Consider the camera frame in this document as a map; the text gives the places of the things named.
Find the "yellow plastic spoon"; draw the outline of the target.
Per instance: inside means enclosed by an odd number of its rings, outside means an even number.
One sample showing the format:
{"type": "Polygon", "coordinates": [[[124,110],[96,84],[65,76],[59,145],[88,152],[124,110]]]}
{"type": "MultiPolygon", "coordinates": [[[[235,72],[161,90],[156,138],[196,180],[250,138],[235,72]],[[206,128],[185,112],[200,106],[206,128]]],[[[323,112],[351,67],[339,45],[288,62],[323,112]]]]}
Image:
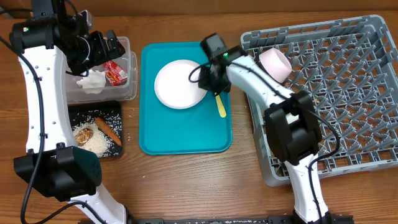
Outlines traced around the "yellow plastic spoon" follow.
{"type": "Polygon", "coordinates": [[[226,110],[225,110],[224,104],[223,104],[223,102],[222,102],[222,100],[220,98],[220,95],[215,96],[215,99],[216,99],[216,104],[217,104],[219,115],[222,118],[225,118],[226,117],[226,110]]]}

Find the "red snack wrapper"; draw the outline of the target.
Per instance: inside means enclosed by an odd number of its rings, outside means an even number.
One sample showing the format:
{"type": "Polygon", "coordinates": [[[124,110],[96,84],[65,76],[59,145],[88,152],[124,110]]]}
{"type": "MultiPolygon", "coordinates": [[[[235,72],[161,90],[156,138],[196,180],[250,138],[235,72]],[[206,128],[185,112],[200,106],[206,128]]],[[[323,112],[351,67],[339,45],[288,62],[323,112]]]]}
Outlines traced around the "red snack wrapper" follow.
{"type": "Polygon", "coordinates": [[[127,73],[112,60],[103,64],[106,78],[112,86],[122,85],[127,80],[127,73]]]}

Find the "white napkin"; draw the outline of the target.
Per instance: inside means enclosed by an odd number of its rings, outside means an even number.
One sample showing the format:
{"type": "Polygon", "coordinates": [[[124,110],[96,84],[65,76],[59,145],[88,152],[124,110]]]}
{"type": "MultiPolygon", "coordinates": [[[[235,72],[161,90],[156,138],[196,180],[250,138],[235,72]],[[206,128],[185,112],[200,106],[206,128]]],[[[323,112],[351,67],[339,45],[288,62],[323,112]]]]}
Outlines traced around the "white napkin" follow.
{"type": "Polygon", "coordinates": [[[105,72],[89,70],[89,75],[78,80],[76,84],[84,89],[86,94],[99,94],[106,84],[105,72]]]}

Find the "large white plate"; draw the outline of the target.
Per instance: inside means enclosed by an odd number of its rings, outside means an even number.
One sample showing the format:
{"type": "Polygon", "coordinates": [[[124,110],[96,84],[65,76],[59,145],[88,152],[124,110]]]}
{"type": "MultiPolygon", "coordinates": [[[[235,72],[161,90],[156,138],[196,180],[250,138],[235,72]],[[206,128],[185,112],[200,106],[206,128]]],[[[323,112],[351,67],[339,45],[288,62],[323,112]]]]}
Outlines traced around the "large white plate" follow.
{"type": "Polygon", "coordinates": [[[189,74],[200,65],[192,60],[175,60],[168,63],[158,72],[154,90],[158,100],[165,106],[182,110],[191,108],[198,104],[207,94],[207,91],[200,88],[198,83],[194,83],[200,71],[196,70],[189,74]]]}

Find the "large white bowl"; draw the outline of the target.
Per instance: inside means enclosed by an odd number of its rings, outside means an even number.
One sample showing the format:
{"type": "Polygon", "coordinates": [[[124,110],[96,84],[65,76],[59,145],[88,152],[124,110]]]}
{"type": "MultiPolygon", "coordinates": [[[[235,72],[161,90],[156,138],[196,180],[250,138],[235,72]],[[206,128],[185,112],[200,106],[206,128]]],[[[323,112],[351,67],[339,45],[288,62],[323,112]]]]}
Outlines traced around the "large white bowl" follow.
{"type": "Polygon", "coordinates": [[[259,61],[265,71],[277,82],[283,83],[292,72],[287,57],[278,49],[271,48],[259,55],[259,61]]]}

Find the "brown sausage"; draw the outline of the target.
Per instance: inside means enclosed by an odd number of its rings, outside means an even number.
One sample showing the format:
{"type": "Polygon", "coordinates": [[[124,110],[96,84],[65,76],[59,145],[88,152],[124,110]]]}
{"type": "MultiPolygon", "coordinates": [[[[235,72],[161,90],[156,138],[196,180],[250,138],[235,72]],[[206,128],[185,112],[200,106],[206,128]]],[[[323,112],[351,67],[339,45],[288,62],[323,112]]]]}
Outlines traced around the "brown sausage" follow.
{"type": "Polygon", "coordinates": [[[122,142],[118,135],[108,126],[106,121],[102,118],[95,118],[95,124],[97,127],[104,132],[108,137],[110,137],[118,146],[122,146],[122,142]]]}

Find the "brown food scraps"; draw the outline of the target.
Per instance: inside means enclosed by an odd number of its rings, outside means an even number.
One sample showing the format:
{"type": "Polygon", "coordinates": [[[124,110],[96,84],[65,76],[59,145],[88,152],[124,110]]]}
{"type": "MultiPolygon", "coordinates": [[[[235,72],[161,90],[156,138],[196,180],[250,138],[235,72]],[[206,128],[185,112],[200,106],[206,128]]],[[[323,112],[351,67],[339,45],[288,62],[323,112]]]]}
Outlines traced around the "brown food scraps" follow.
{"type": "Polygon", "coordinates": [[[78,146],[83,146],[93,137],[93,130],[90,128],[81,129],[76,135],[75,140],[78,146]]]}

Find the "grey dishwasher rack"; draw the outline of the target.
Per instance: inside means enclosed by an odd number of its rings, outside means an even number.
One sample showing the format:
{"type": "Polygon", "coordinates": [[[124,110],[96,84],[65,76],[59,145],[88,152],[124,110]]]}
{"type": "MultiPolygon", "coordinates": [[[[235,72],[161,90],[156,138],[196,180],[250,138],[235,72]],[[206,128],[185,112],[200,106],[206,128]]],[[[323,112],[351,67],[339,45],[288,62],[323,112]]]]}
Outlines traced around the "grey dishwasher rack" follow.
{"type": "Polygon", "coordinates": [[[253,56],[283,52],[287,87],[310,94],[328,155],[321,178],[397,165],[397,47],[381,16],[249,31],[241,45],[253,56]]]}

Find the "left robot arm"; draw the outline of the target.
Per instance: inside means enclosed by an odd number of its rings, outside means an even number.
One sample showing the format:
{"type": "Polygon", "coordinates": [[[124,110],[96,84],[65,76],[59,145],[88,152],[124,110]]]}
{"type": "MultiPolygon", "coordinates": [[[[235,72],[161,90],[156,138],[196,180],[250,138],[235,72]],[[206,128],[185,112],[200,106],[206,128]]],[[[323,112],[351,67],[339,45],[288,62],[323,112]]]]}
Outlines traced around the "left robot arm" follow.
{"type": "Polygon", "coordinates": [[[29,113],[26,154],[14,159],[29,190],[79,208],[93,223],[133,223],[102,183],[98,156],[78,147],[68,114],[65,77],[125,53],[112,30],[92,31],[90,13],[69,15],[65,1],[32,2],[32,17],[13,25],[6,47],[24,72],[29,113]]]}

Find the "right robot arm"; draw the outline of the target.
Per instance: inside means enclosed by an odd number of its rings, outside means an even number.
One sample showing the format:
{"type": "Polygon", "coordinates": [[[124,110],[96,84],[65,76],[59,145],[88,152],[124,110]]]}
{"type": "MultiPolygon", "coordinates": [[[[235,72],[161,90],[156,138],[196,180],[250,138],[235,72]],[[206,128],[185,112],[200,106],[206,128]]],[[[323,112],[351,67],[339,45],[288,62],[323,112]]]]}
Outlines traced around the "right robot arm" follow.
{"type": "Polygon", "coordinates": [[[288,169],[296,220],[323,223],[329,211],[317,173],[322,134],[310,95],[286,88],[275,70],[266,69],[238,45],[228,48],[216,33],[205,37],[200,47],[208,62],[197,68],[198,86],[218,96],[235,85],[256,101],[264,112],[268,148],[288,169]]]}

